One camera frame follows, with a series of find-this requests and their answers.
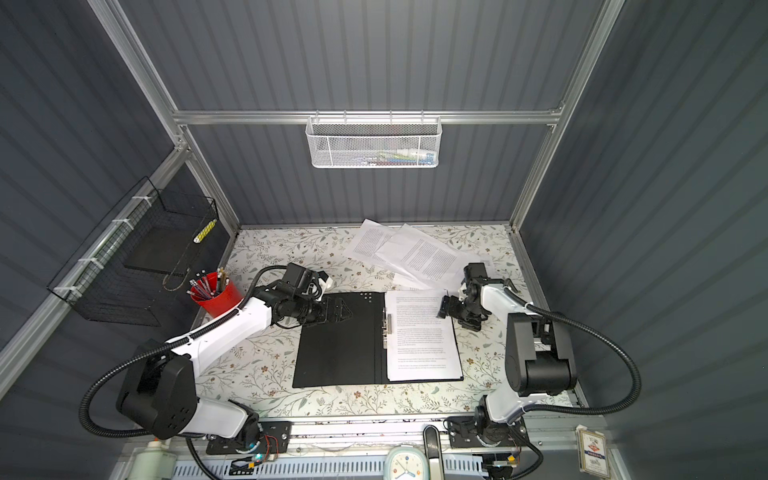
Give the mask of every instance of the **white cable tray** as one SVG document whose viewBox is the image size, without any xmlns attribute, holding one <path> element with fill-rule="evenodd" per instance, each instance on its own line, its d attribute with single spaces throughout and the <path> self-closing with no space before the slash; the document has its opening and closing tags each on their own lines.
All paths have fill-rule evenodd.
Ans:
<svg viewBox="0 0 768 480">
<path fill-rule="evenodd" d="M 285 480 L 287 478 L 313 480 L 316 478 L 382 478 L 385 456 L 352 456 L 352 457 L 280 457 L 276 462 L 264 463 L 250 474 L 229 475 L 229 465 L 232 459 L 209 459 L 203 463 L 214 475 L 224 479 L 271 478 Z M 468 454 L 444 454 L 443 468 L 446 480 L 483 479 L 487 476 L 482 470 L 482 457 Z M 172 480 L 207 480 L 205 474 L 195 465 L 193 460 L 179 460 L 174 467 Z"/>
<path fill-rule="evenodd" d="M 439 118 L 414 116 L 412 123 L 348 121 L 310 117 L 306 139 L 318 168 L 434 168 L 440 152 Z"/>
</svg>

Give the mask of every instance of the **yellow marker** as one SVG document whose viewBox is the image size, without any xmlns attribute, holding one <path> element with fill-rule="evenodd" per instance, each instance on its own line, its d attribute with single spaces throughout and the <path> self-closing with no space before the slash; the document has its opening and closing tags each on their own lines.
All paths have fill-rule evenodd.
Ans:
<svg viewBox="0 0 768 480">
<path fill-rule="evenodd" d="M 200 243 L 203 241 L 203 238 L 205 238 L 206 235 L 214 228 L 216 225 L 216 219 L 210 221 L 208 225 L 205 226 L 198 234 L 197 237 L 194 238 L 195 243 Z"/>
</svg>

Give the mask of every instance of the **white wire mesh basket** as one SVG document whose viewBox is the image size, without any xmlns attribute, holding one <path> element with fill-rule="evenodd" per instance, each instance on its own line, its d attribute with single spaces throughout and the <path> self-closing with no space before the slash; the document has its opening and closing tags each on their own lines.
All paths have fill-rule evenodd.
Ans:
<svg viewBox="0 0 768 480">
<path fill-rule="evenodd" d="M 318 168 L 434 168 L 440 119 L 410 124 L 306 122 L 312 165 Z"/>
</svg>

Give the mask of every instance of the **alarm clock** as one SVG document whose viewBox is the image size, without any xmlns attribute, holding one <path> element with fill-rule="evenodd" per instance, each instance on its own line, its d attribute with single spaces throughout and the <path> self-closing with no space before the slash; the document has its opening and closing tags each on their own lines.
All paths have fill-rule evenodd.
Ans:
<svg viewBox="0 0 768 480">
<path fill-rule="evenodd" d="M 429 480 L 429 463 L 419 449 L 402 445 L 389 451 L 384 461 L 385 480 Z"/>
</svg>

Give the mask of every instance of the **clock face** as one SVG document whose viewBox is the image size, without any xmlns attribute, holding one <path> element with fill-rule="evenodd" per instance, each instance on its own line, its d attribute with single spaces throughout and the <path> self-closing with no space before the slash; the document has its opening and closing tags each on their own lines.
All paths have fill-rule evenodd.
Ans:
<svg viewBox="0 0 768 480">
<path fill-rule="evenodd" d="M 391 480 L 426 480 L 429 477 L 425 457 L 415 449 L 397 449 L 387 462 L 385 478 Z"/>
</svg>

